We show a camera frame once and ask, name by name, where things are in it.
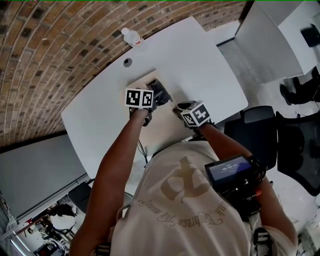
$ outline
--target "black and white marker cube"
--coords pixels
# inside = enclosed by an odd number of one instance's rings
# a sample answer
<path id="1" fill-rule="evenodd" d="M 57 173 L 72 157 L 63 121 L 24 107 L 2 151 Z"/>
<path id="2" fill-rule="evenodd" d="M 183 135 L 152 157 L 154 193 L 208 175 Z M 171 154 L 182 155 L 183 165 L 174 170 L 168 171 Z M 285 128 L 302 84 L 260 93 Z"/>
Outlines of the black and white marker cube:
<path id="1" fill-rule="evenodd" d="M 199 127 L 210 119 L 209 112 L 202 100 L 192 104 L 181 115 L 190 128 Z"/>
<path id="2" fill-rule="evenodd" d="M 125 106 L 139 109 L 152 108 L 154 91 L 143 89 L 125 89 Z"/>

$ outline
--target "plastic water bottle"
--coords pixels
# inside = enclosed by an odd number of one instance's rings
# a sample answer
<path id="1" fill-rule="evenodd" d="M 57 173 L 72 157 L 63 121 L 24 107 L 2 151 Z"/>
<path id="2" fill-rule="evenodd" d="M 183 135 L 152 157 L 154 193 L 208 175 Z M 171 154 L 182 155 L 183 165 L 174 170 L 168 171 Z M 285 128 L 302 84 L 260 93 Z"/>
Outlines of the plastic water bottle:
<path id="1" fill-rule="evenodd" d="M 123 39 L 134 49 L 143 49 L 145 40 L 135 30 L 130 30 L 127 27 L 121 29 Z"/>

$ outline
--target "chair backrest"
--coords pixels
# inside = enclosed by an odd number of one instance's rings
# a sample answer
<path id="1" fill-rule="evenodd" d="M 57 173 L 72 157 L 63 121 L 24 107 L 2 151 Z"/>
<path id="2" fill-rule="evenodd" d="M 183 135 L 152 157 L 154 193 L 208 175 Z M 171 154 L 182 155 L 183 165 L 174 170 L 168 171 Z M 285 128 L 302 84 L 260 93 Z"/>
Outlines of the chair backrest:
<path id="1" fill-rule="evenodd" d="M 312 196 L 320 193 L 320 112 L 284 118 L 276 113 L 278 171 L 299 182 Z"/>
<path id="2" fill-rule="evenodd" d="M 90 193 L 91 187 L 86 182 L 82 182 L 68 193 L 68 197 L 76 207 L 86 213 Z"/>
<path id="3" fill-rule="evenodd" d="M 267 170 L 276 165 L 277 126 L 271 106 L 244 111 L 240 119 L 225 123 L 224 133 L 252 152 Z"/>

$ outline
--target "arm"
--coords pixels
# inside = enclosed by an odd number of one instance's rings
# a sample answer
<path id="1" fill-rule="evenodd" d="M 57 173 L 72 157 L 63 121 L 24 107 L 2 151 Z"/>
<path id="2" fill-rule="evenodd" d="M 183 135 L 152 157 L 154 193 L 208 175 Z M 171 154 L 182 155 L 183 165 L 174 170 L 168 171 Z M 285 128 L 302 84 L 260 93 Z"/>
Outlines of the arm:
<path id="1" fill-rule="evenodd" d="M 220 160 L 225 160 L 238 155 L 244 155 L 245 157 L 252 156 L 252 153 L 244 146 L 220 132 L 212 125 L 207 123 L 200 126 L 198 129 L 209 142 L 211 148 Z"/>
<path id="2" fill-rule="evenodd" d="M 123 206 L 125 186 L 148 111 L 137 109 L 104 155 L 94 180 L 85 219 L 72 240 L 71 256 L 88 256 L 106 242 Z"/>
<path id="3" fill-rule="evenodd" d="M 237 155 L 244 155 L 245 157 L 252 155 L 252 153 L 244 146 L 240 145 L 210 124 L 204 124 L 198 129 L 205 136 L 220 160 Z M 262 225 L 281 231 L 290 239 L 293 245 L 297 247 L 298 237 L 295 227 L 282 209 L 267 177 L 263 179 L 258 188 L 261 190 L 261 195 L 257 196 L 257 201 L 261 205 L 260 217 Z"/>

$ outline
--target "small display screen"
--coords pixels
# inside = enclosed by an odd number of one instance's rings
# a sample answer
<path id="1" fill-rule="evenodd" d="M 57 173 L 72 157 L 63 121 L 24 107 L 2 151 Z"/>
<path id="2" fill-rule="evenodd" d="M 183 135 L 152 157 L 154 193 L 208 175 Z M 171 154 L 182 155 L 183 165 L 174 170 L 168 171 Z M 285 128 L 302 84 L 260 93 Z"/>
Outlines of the small display screen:
<path id="1" fill-rule="evenodd" d="M 217 181 L 235 175 L 236 173 L 247 170 L 251 167 L 251 164 L 243 156 L 239 156 L 229 161 L 210 166 L 209 170 L 213 179 Z"/>

